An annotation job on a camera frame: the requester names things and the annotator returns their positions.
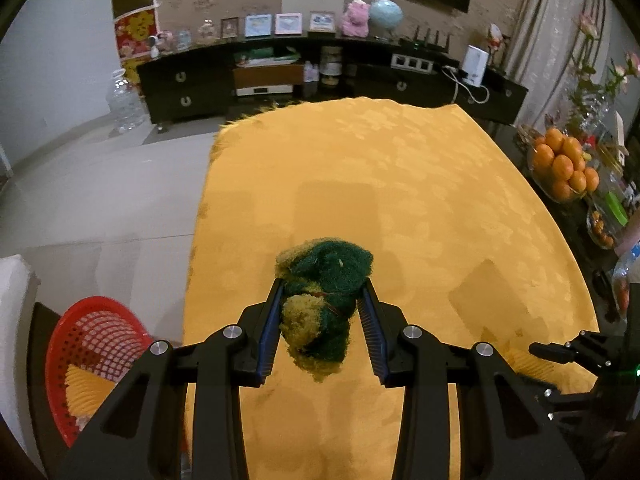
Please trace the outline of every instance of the red decorative poster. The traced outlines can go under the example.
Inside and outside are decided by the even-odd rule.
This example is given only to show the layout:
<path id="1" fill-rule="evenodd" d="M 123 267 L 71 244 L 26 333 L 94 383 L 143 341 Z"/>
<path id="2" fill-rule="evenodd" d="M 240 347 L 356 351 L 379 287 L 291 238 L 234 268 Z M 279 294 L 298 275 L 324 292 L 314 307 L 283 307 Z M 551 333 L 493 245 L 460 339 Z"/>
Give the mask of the red decorative poster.
<path id="1" fill-rule="evenodd" d="M 154 7 L 144 7 L 124 14 L 114 21 L 114 28 L 120 59 L 147 54 L 150 49 L 146 38 L 158 33 L 156 10 Z"/>
<path id="2" fill-rule="evenodd" d="M 140 76 L 138 76 L 138 65 L 142 65 L 147 61 L 151 60 L 151 54 L 143 54 L 142 56 L 131 57 L 129 59 L 121 59 L 120 65 L 123 67 L 126 72 L 124 73 L 124 77 L 126 77 L 129 82 L 135 86 L 140 92 Z"/>

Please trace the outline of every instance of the light blue globe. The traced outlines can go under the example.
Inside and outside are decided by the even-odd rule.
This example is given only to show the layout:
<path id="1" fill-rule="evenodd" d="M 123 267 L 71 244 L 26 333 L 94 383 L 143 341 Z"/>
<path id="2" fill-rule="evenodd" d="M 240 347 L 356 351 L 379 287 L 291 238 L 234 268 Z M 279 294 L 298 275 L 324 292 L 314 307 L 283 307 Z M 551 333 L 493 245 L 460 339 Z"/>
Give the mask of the light blue globe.
<path id="1" fill-rule="evenodd" d="M 373 25 L 392 31 L 402 22 L 402 9 L 391 0 L 375 0 L 369 9 L 369 19 Z"/>

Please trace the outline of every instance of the green scrubbing sponge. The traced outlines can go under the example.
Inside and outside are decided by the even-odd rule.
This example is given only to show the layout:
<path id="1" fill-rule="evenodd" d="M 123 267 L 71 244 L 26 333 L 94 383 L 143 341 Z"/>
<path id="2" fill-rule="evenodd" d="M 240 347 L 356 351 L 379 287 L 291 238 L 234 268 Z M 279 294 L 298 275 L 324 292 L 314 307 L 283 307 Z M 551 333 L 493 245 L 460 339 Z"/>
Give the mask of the green scrubbing sponge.
<path id="1" fill-rule="evenodd" d="M 276 258 L 276 277 L 286 282 L 280 329 L 296 365 L 316 381 L 344 361 L 350 318 L 372 262 L 369 251 L 338 238 L 311 240 Z"/>

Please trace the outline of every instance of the dark wooden drawer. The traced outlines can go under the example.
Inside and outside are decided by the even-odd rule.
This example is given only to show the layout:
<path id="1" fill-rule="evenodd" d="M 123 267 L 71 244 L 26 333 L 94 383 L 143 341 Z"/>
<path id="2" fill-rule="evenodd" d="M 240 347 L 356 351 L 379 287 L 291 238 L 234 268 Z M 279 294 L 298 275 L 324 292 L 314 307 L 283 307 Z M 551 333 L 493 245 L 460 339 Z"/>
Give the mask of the dark wooden drawer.
<path id="1" fill-rule="evenodd" d="M 232 99 L 230 78 L 203 85 L 185 85 L 179 91 L 146 95 L 146 106 L 155 124 L 191 117 L 224 115 Z"/>
<path id="2" fill-rule="evenodd" d="M 485 99 L 486 91 L 483 88 L 469 87 L 469 89 L 476 100 L 482 101 Z M 475 119 L 484 119 L 500 124 L 513 124 L 526 96 L 526 88 L 511 81 L 505 81 L 501 88 L 489 88 L 489 101 L 485 104 L 473 102 L 469 98 L 468 92 L 461 88 L 458 92 L 456 104 Z"/>
<path id="3" fill-rule="evenodd" d="M 225 59 L 216 59 L 205 49 L 161 57 L 138 67 L 145 96 L 166 90 L 180 92 L 183 86 L 206 84 L 229 71 Z"/>
<path id="4" fill-rule="evenodd" d="M 450 102 L 437 74 L 426 75 L 388 66 L 360 64 L 353 79 L 354 93 L 372 99 L 393 99 L 400 104 L 435 108 Z"/>

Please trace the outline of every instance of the picture frame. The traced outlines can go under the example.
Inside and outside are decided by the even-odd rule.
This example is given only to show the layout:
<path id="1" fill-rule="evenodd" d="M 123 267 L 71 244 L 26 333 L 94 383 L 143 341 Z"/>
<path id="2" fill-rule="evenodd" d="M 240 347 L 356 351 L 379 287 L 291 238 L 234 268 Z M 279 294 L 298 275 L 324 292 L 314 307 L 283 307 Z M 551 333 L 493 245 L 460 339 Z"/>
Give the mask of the picture frame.
<path id="1" fill-rule="evenodd" d="M 276 34 L 302 34 L 302 13 L 283 12 L 276 14 Z"/>
<path id="2" fill-rule="evenodd" d="M 311 12 L 309 32 L 335 32 L 335 14 L 332 12 Z"/>
<path id="3" fill-rule="evenodd" d="M 220 20 L 220 38 L 222 40 L 237 38 L 239 29 L 239 18 L 222 18 L 222 20 Z"/>
<path id="4" fill-rule="evenodd" d="M 270 36 L 272 21 L 273 16 L 271 14 L 252 14 L 247 16 L 244 19 L 244 36 L 246 38 Z"/>

